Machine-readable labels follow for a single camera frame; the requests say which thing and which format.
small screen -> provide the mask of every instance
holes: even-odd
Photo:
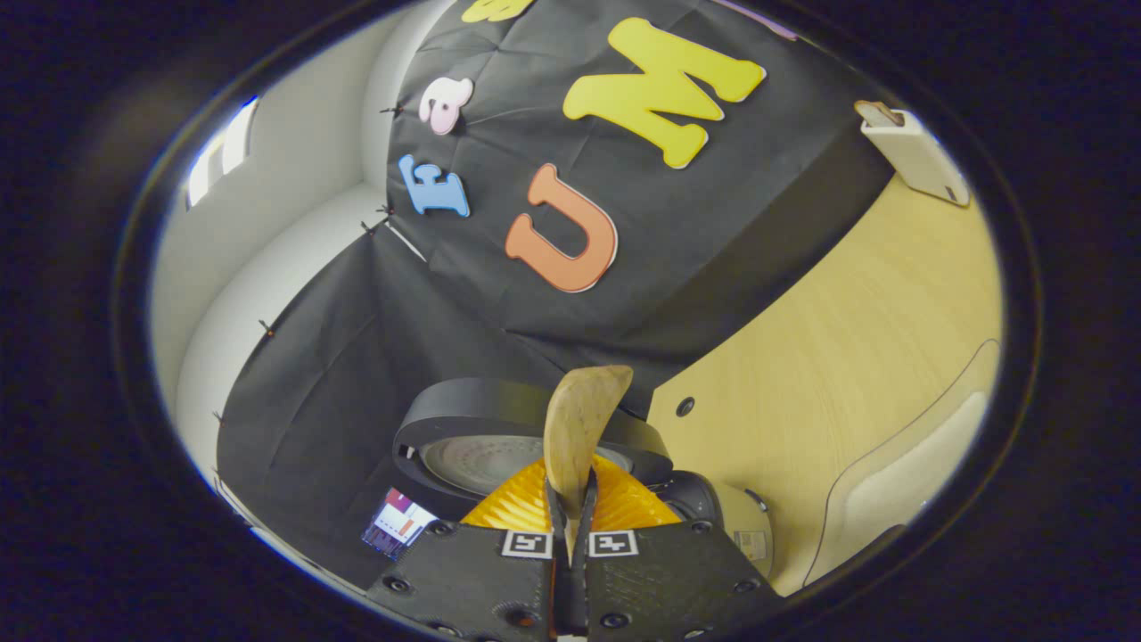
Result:
[[[395,560],[434,521],[436,515],[391,488],[361,539]]]

yellow letter m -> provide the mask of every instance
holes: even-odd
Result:
[[[739,103],[764,80],[764,70],[655,29],[644,18],[626,18],[610,30],[610,46],[645,73],[584,75],[570,86],[563,113],[586,114],[629,129],[662,148],[665,164],[681,169],[705,146],[699,124],[679,125],[654,112],[721,120],[725,112],[690,75],[713,86],[722,100]]]

orange letter u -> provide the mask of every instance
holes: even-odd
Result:
[[[507,233],[508,258],[519,258],[564,292],[589,290],[602,277],[618,252],[618,230],[609,214],[573,187],[559,180],[558,170],[547,163],[531,179],[527,201],[533,205],[550,203],[586,233],[586,249],[567,255],[535,231],[531,216],[520,213]]]

black cloth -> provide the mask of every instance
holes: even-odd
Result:
[[[450,295],[565,369],[634,368],[623,407],[645,416],[654,389],[759,314],[855,224],[892,170],[859,133],[857,99],[882,90],[803,41],[707,0],[534,2],[515,21],[469,24],[456,2],[431,30],[404,78],[389,149],[394,224],[428,258]],[[767,78],[721,121],[696,122],[709,141],[682,170],[617,124],[569,120],[563,100],[589,74],[638,73],[607,36],[624,18],[727,56]],[[435,79],[470,78],[475,92],[448,136],[420,121]],[[715,99],[712,89],[697,81]],[[415,212],[396,161],[412,154],[463,179],[471,216]],[[508,228],[528,212],[568,254],[585,235],[550,205],[527,202],[547,162],[613,218],[618,251],[592,289],[566,293],[507,258]]]
[[[467,501],[422,487],[391,458],[423,389],[458,377],[553,389],[563,372],[440,293],[390,230],[363,234],[310,281],[226,403],[218,473],[269,530],[363,588],[389,561],[361,535],[393,486],[445,519]]]
[[[391,461],[420,391],[455,377],[553,388],[572,368],[626,364],[636,379],[622,407],[645,417],[654,388],[779,296],[891,174],[852,111],[880,90],[715,3],[543,0],[515,21],[467,24],[469,5],[456,2],[421,44],[402,88],[407,108],[393,125],[391,220],[427,263],[385,228],[348,246],[250,357],[218,438],[219,476],[245,506],[364,588],[389,564],[359,539],[389,487],[442,518],[471,507],[412,482]],[[696,121],[710,139],[683,170],[613,123],[563,115],[578,76],[637,71],[607,43],[630,16],[768,72],[748,98],[722,103],[725,120]],[[471,78],[476,89],[455,131],[436,136],[415,105],[444,75]],[[471,216],[416,213],[396,165],[407,153],[459,173]],[[614,263],[585,292],[556,290],[503,249],[524,211],[564,251],[583,247],[574,222],[527,203],[547,162],[618,230]]]

wooden tabletop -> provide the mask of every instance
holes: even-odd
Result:
[[[981,346],[1002,342],[1001,291],[978,204],[896,176],[784,295],[655,391],[649,423],[675,468],[767,501],[770,582],[787,595],[804,583],[839,476],[931,407]]]

